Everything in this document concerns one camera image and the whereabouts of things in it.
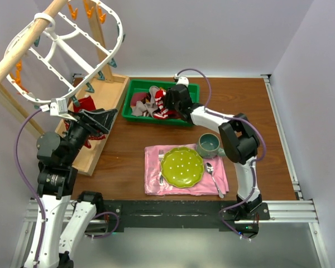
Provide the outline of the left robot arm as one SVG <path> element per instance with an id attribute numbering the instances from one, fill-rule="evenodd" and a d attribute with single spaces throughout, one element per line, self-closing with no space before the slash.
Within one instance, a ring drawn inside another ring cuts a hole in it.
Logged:
<path id="1" fill-rule="evenodd" d="M 29 187 L 38 205 L 37 220 L 24 267 L 73 267 L 75 250 L 90 221 L 108 222 L 109 216 L 117 216 L 105 210 L 101 193 L 83 191 L 63 226 L 78 174 L 74 160 L 89 138 L 109 134 L 117 113 L 116 109 L 69 112 L 69 128 L 63 136 L 46 132 L 37 139 L 37 188 Z"/>

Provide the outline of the brown white striped sock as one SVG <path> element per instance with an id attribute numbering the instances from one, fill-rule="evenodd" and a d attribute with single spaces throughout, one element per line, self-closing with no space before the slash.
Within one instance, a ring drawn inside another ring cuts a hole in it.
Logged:
<path id="1" fill-rule="evenodd" d="M 132 115 L 135 117 L 152 117 L 157 106 L 155 103 L 138 101 L 136 105 L 132 108 Z"/>
<path id="2" fill-rule="evenodd" d="M 149 113 L 154 113 L 158 110 L 155 95 L 159 90 L 160 88 L 157 86 L 151 86 L 149 89 L 149 96 L 146 99 L 146 107 Z"/>

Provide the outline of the purple yellow striped sock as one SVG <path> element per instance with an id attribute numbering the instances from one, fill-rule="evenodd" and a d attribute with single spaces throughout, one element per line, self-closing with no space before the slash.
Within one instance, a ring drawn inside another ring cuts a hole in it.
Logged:
<path id="1" fill-rule="evenodd" d="M 130 100 L 130 107 L 135 107 L 136 103 L 139 101 L 143 101 L 146 98 L 145 92 L 137 92 L 135 93 Z"/>

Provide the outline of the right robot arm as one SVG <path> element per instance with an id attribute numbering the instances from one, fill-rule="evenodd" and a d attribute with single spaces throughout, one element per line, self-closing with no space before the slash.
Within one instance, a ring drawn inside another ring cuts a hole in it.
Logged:
<path id="1" fill-rule="evenodd" d="M 245 114 L 229 116 L 194 103 L 187 86 L 177 84 L 167 90 L 164 106 L 178 113 L 183 121 L 205 127 L 220 135 L 226 157 L 234 163 L 238 190 L 235 209 L 243 219 L 251 219 L 262 203 L 257 186 L 256 162 L 260 138 Z"/>

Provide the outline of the red white striped sock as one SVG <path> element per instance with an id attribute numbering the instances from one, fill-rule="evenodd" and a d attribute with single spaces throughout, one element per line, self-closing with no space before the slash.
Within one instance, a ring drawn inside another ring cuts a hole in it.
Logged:
<path id="1" fill-rule="evenodd" d="M 168 109 L 157 110 L 152 117 L 154 119 L 174 119 L 176 118 L 176 112 Z"/>
<path id="2" fill-rule="evenodd" d="M 165 107 L 164 107 L 165 96 L 166 96 L 166 91 L 163 89 L 160 89 L 155 93 L 155 103 L 160 111 L 165 110 Z"/>

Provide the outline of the red patterned sock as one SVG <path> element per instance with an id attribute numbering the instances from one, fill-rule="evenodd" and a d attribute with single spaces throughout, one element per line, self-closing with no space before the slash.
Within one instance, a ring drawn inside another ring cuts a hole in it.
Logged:
<path id="1" fill-rule="evenodd" d="M 84 98 L 78 99 L 78 102 L 75 102 L 73 104 L 73 111 L 74 112 L 79 112 L 82 109 L 87 110 L 87 111 L 96 110 L 94 100 L 90 95 L 88 95 Z"/>
<path id="2" fill-rule="evenodd" d="M 90 141 L 100 141 L 100 140 L 104 140 L 106 138 L 105 135 L 100 135 L 100 136 L 92 136 L 90 135 L 87 140 L 84 143 L 84 146 L 88 149 L 90 149 L 92 146 L 90 144 Z"/>

